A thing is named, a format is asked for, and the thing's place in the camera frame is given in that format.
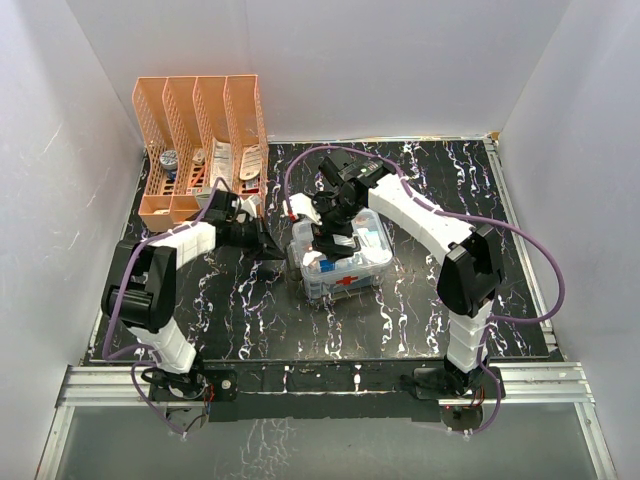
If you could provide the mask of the white blue bandage roll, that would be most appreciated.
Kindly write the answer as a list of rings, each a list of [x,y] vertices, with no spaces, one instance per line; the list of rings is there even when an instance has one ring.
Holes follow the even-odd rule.
[[[330,262],[327,259],[322,259],[318,262],[319,269],[321,272],[330,272],[335,270],[335,263]]]

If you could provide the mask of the clear plastic storage box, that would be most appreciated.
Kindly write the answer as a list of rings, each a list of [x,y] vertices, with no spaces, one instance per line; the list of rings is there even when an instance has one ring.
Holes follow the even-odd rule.
[[[386,243],[366,246],[361,239],[360,244],[361,249],[352,257],[334,262],[334,271],[321,272],[318,262],[328,258],[313,250],[309,243],[291,241],[286,249],[290,277],[302,285],[310,300],[351,295],[356,290],[379,285],[393,262],[393,250]]]

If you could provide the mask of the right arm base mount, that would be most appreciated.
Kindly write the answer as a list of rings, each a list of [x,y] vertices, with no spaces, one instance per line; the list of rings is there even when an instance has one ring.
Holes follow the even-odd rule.
[[[464,373],[445,359],[441,366],[415,368],[400,376],[400,388],[424,401],[459,400],[461,404],[440,406],[441,421],[454,430],[475,429],[484,420],[487,400],[502,400],[505,388],[498,368],[483,361]]]

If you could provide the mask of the clear plastic box lid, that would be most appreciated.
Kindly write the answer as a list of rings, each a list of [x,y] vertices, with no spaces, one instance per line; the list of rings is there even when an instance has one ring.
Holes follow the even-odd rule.
[[[304,219],[296,222],[292,228],[291,241],[297,244],[309,243],[313,249],[312,226],[314,225],[315,223],[310,219]],[[352,226],[353,239],[348,240],[346,237],[335,235],[334,239],[338,244],[353,246],[355,240],[358,240],[360,244],[360,240],[363,239],[366,246],[375,246],[378,242],[380,242],[388,244],[393,250],[393,247],[391,246],[390,240],[388,238],[388,234],[386,232],[386,228],[380,220],[379,215],[374,211],[370,209],[361,210],[360,213],[353,219]],[[340,259],[328,258],[328,260],[331,262],[336,262]]]

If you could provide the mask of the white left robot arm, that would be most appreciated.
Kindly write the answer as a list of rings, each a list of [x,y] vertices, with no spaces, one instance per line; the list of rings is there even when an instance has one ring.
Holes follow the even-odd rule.
[[[194,399],[204,392],[207,376],[196,366],[196,349],[174,319],[177,273],[222,247],[242,250],[259,261],[284,259],[257,213],[256,201],[214,188],[200,211],[177,227],[138,243],[118,242],[101,298],[102,313],[109,318],[105,360],[131,350],[112,350],[116,324],[122,323],[153,356],[150,369],[182,397]]]

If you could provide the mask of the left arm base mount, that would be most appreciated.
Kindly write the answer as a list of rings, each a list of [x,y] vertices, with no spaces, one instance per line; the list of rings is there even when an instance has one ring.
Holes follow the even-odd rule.
[[[159,367],[147,367],[141,379],[150,385],[152,400],[200,402],[207,414],[214,403],[232,402],[238,395],[238,376],[229,369],[194,365],[188,373],[176,374]]]

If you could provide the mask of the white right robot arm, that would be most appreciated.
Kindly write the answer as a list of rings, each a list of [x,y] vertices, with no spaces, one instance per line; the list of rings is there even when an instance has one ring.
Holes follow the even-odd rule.
[[[349,258],[355,246],[340,245],[350,238],[352,222],[365,208],[385,216],[419,241],[440,266],[436,292],[449,311],[449,344],[444,357],[447,388],[466,397],[478,389],[486,363],[486,328],[496,290],[504,279],[501,237],[484,225],[445,212],[414,190],[397,165],[381,158],[354,159],[337,149],[320,163],[327,191],[316,193],[311,205],[315,250],[335,262]]]

